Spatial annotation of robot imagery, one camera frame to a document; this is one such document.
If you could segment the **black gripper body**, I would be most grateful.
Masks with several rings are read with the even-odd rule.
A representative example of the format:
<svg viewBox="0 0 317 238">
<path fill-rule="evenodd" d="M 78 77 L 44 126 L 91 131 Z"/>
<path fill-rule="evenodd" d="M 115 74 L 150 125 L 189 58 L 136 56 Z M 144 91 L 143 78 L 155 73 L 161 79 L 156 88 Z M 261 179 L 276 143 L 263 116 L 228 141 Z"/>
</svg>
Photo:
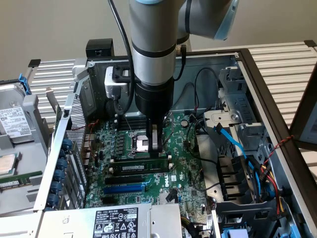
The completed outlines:
<svg viewBox="0 0 317 238">
<path fill-rule="evenodd" d="M 149 119 L 162 119 L 173 105 L 174 79 L 158 86 L 137 83 L 135 102 L 138 110 Z"/>
</svg>

